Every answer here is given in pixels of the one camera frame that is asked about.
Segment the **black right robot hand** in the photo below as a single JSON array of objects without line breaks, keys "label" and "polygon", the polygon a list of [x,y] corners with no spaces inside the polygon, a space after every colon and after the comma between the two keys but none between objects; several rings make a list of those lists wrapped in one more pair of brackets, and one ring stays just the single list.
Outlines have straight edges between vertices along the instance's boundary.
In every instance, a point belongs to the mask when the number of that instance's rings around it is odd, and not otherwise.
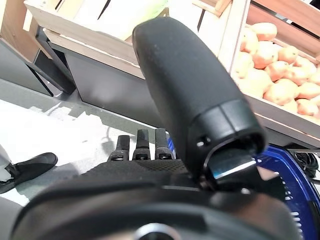
[{"label": "black right robot hand", "polygon": [[300,239],[282,179],[255,161],[265,130],[216,56],[170,17],[137,25],[132,43],[178,159],[108,161],[53,185],[11,239]]}]

